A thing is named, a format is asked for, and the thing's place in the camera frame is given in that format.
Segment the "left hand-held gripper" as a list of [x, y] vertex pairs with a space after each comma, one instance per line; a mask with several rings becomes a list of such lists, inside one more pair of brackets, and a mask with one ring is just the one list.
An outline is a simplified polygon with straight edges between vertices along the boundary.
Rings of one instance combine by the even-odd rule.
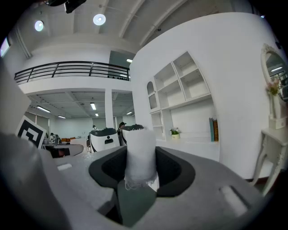
[[[48, 139], [47, 130], [37, 125], [25, 115], [22, 117], [15, 135], [21, 139], [30, 141], [38, 149], [47, 150], [47, 147], [53, 147], [51, 140]], [[54, 149], [58, 151], [59, 157], [75, 156], [83, 152], [84, 147], [81, 144], [59, 144], [54, 145]]]

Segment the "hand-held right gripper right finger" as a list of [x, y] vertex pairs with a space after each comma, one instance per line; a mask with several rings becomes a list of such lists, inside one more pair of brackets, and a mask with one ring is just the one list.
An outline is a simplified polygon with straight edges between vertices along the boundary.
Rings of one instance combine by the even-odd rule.
[[160, 187], [137, 230], [238, 230], [264, 203], [261, 193], [226, 166], [157, 147]]

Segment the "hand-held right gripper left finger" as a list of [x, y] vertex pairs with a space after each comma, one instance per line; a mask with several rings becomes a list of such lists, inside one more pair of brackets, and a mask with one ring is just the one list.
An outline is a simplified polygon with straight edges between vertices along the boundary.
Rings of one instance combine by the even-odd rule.
[[106, 216], [108, 213], [119, 213], [119, 202], [113, 188], [99, 185], [89, 174], [89, 166], [96, 160], [123, 150], [115, 147], [98, 153], [80, 153], [75, 156], [53, 158], [47, 150], [41, 151], [41, 160], [51, 185], [56, 190], [57, 198], [72, 198], [80, 201], [80, 206], [97, 211]]

